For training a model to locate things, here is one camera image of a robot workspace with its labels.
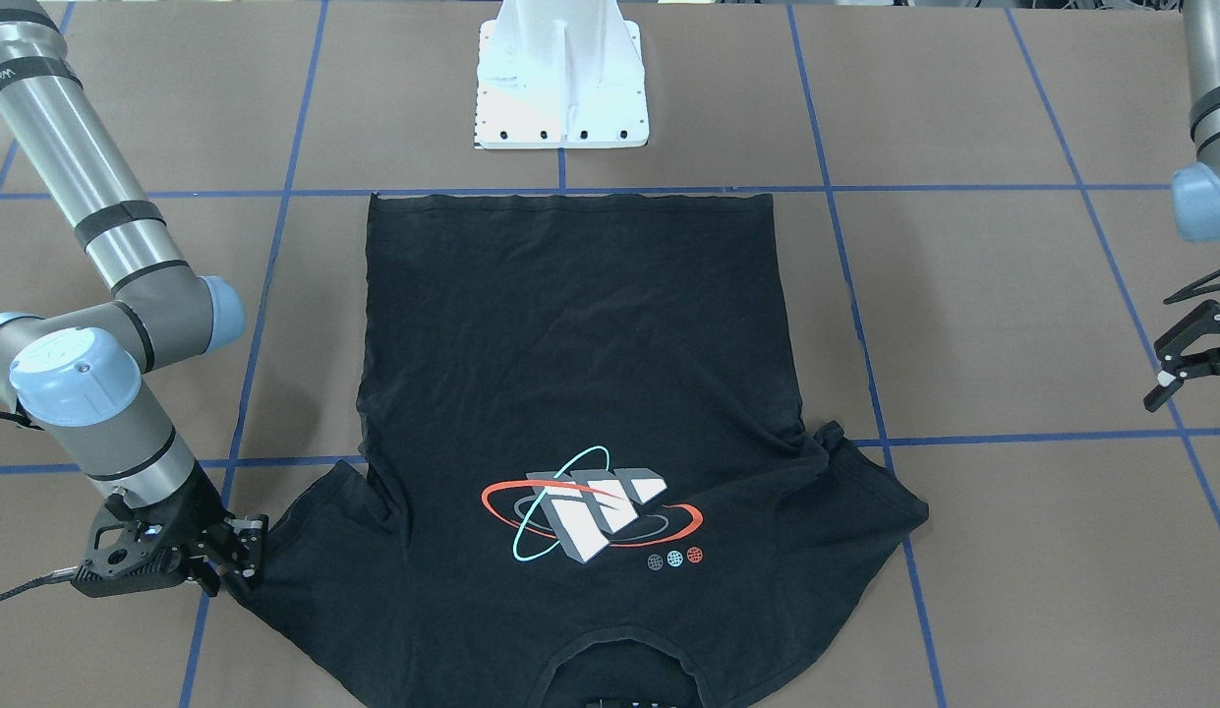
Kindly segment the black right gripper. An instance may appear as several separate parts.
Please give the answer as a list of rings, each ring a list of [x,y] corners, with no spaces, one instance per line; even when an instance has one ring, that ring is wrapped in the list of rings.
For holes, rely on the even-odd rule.
[[[166,540],[187,557],[189,581],[204,591],[218,591],[222,581],[229,591],[251,591],[264,580],[268,516],[232,518],[203,470],[192,471],[165,500],[142,509],[113,492],[98,511],[98,525],[105,521],[161,525]]]

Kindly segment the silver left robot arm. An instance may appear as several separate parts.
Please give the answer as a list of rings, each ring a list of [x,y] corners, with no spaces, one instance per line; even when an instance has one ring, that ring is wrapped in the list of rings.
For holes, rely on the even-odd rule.
[[[1190,139],[1194,162],[1172,175],[1172,219],[1190,243],[1220,242],[1220,1],[1181,4],[1191,90]],[[1143,406],[1157,413],[1190,380],[1220,377],[1220,269],[1168,295],[1164,304],[1199,299],[1159,336],[1157,385]]]

